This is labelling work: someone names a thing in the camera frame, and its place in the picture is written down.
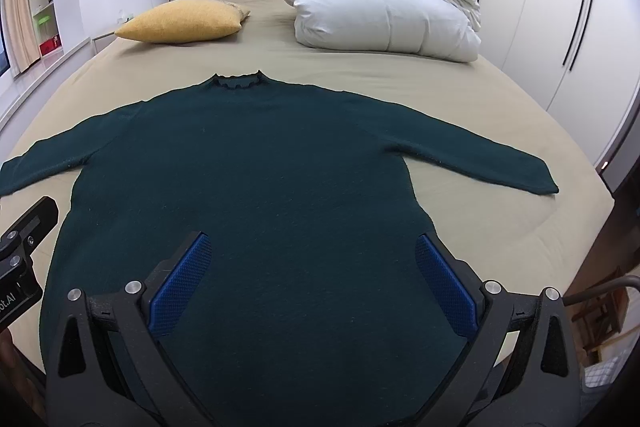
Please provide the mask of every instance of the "beige bed sheet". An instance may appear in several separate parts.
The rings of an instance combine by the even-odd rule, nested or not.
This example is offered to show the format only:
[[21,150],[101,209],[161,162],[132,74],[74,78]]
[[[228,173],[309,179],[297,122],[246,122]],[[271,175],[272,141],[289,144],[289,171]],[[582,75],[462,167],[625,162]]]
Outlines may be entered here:
[[[285,82],[353,91],[407,105],[541,157],[560,188],[555,196],[406,162],[417,200],[438,235],[481,279],[496,279],[521,293],[538,294],[545,286],[567,289],[613,201],[568,134],[508,76],[484,58],[457,64],[415,55],[305,48],[295,41],[294,11],[283,1],[234,1],[247,4],[252,14],[241,32],[219,41],[165,46],[117,39],[55,92],[12,156],[92,115],[203,82],[214,73],[261,70]],[[60,222],[32,256],[43,284],[78,174],[59,174],[0,201],[1,230],[43,195],[58,203]],[[42,367],[39,312],[37,305],[11,330],[17,346]],[[503,353],[512,344],[513,337]]]

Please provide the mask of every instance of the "white wardrobe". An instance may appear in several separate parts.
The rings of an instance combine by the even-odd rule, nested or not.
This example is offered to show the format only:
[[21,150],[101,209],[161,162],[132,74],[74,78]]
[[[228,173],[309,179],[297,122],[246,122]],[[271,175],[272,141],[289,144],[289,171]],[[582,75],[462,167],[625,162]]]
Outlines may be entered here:
[[481,54],[601,170],[640,82],[640,0],[479,0]]

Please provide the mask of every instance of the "beige curtain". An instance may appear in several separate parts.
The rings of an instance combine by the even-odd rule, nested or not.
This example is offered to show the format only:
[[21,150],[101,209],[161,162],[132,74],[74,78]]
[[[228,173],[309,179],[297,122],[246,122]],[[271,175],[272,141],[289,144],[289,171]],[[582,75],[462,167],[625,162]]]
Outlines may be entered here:
[[2,11],[6,28],[4,42],[14,59],[11,67],[14,74],[22,73],[40,58],[29,0],[2,0]]

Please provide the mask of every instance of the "white duvet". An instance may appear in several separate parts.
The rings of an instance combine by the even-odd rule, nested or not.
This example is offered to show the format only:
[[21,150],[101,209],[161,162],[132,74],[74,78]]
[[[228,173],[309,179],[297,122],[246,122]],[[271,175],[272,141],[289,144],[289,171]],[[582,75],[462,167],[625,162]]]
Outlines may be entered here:
[[470,62],[478,57],[476,0],[285,0],[296,39],[315,48],[412,53]]

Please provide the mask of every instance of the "pillow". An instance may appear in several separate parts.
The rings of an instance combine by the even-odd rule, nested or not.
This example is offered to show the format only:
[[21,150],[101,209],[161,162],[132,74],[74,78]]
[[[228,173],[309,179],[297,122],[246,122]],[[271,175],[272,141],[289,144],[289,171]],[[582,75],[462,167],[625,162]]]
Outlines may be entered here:
[[175,0],[141,13],[115,34],[156,44],[211,41],[236,33],[247,15],[246,7],[220,0]]
[[470,62],[480,39],[443,0],[285,0],[296,8],[296,40],[311,48],[399,52]]

